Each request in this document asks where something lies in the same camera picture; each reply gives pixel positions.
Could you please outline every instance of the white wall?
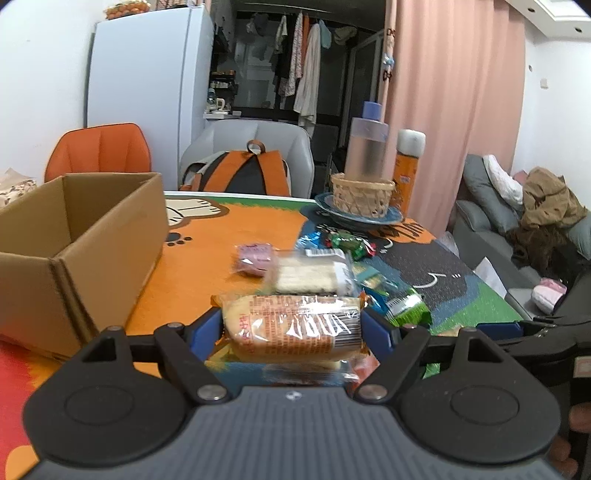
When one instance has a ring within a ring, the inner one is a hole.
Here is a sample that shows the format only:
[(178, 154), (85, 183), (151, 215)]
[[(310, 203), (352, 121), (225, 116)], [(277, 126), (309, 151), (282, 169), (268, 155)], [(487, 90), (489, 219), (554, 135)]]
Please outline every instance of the white wall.
[(90, 39), (113, 3), (12, 0), (0, 12), (0, 174), (42, 179), (59, 138), (83, 127)]
[[(541, 166), (564, 175), (579, 200), (591, 207), (591, 42), (550, 41), (529, 24), (525, 59), (512, 172)], [(540, 88), (542, 78), (547, 90)]]

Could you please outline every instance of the pink curtain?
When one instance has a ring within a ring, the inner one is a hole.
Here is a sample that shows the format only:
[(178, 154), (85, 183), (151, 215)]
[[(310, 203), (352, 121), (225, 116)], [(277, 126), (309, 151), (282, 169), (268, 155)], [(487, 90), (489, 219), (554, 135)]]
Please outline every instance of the pink curtain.
[(408, 215), (445, 230), (467, 153), (511, 167), (524, 87), (524, 19), (505, 0), (398, 0), (386, 173), (400, 128), (424, 132)]

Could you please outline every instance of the cracker package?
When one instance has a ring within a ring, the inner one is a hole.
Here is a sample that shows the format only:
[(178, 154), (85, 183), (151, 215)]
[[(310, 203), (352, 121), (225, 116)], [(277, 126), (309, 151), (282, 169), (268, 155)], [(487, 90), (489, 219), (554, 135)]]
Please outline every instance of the cracker package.
[(337, 248), (280, 251), (265, 276), (263, 291), (356, 297), (360, 291), (351, 263), (350, 256)]
[(362, 347), (360, 313), (356, 297), (247, 295), (222, 304), (226, 335), (245, 362), (351, 357)]

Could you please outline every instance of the hanging clothes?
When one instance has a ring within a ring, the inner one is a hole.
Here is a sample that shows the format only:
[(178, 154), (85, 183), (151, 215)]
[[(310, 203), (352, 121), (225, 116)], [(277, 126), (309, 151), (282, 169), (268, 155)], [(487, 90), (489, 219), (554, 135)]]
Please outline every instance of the hanging clothes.
[(329, 28), (324, 24), (324, 21), (319, 20), (318, 25), (320, 26), (320, 45), (322, 48), (330, 48), (332, 33), (330, 33)]
[(291, 47), (290, 75), (285, 87), (285, 95), (289, 97), (296, 93), (296, 80), (301, 79), (301, 39), (304, 16), (300, 13), (295, 21), (294, 42)]
[(357, 35), (357, 29), (355, 27), (340, 27), (335, 30), (335, 43), (337, 45), (345, 45), (347, 40)]
[(306, 59), (306, 47), (308, 45), (308, 35), (310, 34), (310, 17), (304, 15), (304, 24), (301, 29), (301, 58)]
[(283, 53), (283, 39), (287, 36), (287, 17), (283, 15), (275, 33), (275, 52)]
[(287, 17), (287, 37), (283, 39), (283, 53), (279, 55), (277, 61), (277, 69), (275, 75), (277, 77), (277, 93), (284, 97), (285, 88), (290, 77), (290, 65), (291, 65), (291, 49), (294, 43), (294, 33), (296, 31), (296, 16), (288, 15)]
[(294, 110), (300, 114), (298, 124), (304, 127), (311, 138), (316, 125), (318, 85), (320, 83), (320, 27), (312, 26), (308, 36), (308, 51), (304, 62), (304, 74), (298, 85)]

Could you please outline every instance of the white pillow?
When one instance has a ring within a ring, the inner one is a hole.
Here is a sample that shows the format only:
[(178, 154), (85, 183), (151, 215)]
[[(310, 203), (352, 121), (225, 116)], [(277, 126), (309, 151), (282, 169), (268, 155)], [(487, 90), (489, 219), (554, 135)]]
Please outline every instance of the white pillow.
[(520, 183), (501, 168), (494, 155), (484, 156), (484, 168), (501, 198), (514, 209), (520, 209), (523, 205), (523, 187)]

